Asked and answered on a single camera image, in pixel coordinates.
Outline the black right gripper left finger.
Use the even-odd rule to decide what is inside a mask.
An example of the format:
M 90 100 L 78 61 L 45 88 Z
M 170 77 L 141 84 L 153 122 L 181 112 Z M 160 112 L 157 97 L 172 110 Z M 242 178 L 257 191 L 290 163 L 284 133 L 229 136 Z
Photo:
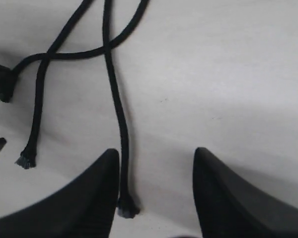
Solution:
M 51 196 L 0 218 L 0 238 L 107 238 L 119 190 L 119 153 L 107 149 Z

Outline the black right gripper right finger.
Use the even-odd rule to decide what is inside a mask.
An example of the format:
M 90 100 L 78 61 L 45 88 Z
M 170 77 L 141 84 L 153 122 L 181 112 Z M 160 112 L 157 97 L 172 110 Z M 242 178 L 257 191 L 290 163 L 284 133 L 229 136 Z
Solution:
M 258 189 L 204 147 L 194 153 L 193 195 L 205 238 L 298 238 L 298 208 Z

